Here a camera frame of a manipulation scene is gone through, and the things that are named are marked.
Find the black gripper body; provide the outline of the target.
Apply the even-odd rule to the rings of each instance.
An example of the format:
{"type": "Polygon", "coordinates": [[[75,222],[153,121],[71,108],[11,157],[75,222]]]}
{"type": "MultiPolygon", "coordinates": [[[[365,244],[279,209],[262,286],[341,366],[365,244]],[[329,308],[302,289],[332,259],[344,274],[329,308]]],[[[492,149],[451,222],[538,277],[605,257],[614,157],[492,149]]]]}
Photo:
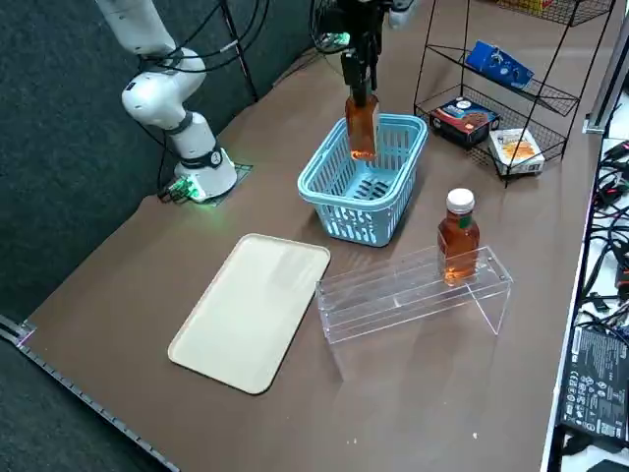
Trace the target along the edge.
{"type": "Polygon", "coordinates": [[[358,49],[367,39],[372,39],[377,49],[381,48],[382,23],[393,6],[392,1],[339,0],[337,6],[342,12],[343,30],[350,35],[351,48],[358,49]]]}

